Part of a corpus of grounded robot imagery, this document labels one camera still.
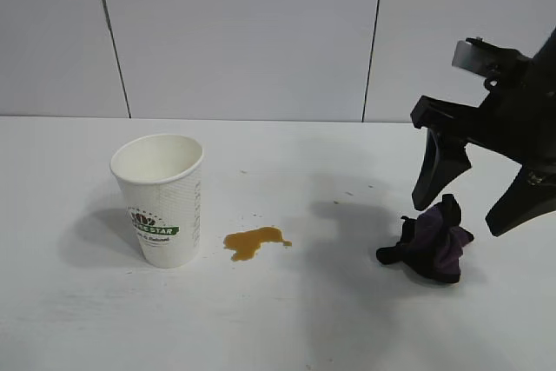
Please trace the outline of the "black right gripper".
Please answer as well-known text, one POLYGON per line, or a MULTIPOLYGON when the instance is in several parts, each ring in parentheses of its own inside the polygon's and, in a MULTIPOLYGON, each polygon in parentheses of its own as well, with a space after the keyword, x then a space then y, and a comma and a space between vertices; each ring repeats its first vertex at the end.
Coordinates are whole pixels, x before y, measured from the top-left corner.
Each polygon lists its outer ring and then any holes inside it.
POLYGON ((415 104, 414 127, 429 130, 412 200, 427 209, 472 168, 467 144, 491 150, 524 166, 486 215, 491 234, 501 236, 555 211, 555 75, 521 59, 507 72, 490 72, 483 86, 488 93, 477 107, 428 96, 415 104))

